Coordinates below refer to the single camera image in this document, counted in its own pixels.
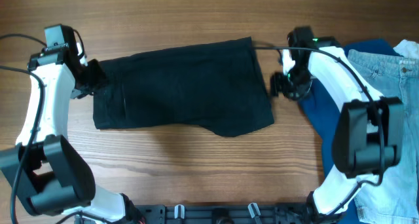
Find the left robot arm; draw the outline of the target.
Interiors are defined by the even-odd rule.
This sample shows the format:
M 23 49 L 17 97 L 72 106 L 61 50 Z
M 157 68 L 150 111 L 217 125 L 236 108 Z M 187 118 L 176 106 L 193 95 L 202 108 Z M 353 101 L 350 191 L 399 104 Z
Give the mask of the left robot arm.
M 16 145 L 1 152 L 1 172 L 9 182 L 10 219 L 16 204 L 27 213 L 59 216 L 76 223 L 144 223 L 145 216 L 122 193 L 96 184 L 89 165 L 69 143 L 69 102 L 96 93 L 106 77 L 87 60 L 79 32 L 57 24 L 45 28 L 43 49 L 33 54 L 25 74 L 31 79 L 27 115 Z

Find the black shorts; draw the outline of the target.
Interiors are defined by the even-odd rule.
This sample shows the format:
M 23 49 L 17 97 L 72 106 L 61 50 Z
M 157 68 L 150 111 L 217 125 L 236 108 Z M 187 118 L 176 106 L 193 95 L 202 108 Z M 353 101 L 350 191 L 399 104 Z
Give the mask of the black shorts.
M 143 52 L 101 62 L 108 82 L 94 94 L 96 128 L 190 124 L 236 137 L 274 122 L 249 37 Z

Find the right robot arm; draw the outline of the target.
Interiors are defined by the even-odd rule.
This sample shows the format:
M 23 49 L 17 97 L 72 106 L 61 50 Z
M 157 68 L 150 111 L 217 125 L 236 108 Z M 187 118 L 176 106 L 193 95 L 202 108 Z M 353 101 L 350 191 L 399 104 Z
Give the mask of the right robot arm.
M 299 101 L 317 79 L 339 110 L 332 144 L 333 167 L 297 212 L 302 223 L 337 223 L 365 186 L 378 187 L 401 160 L 403 104 L 385 97 L 352 66 L 334 37 L 315 37 L 309 26 L 278 47 L 283 70 L 271 76 L 274 96 Z

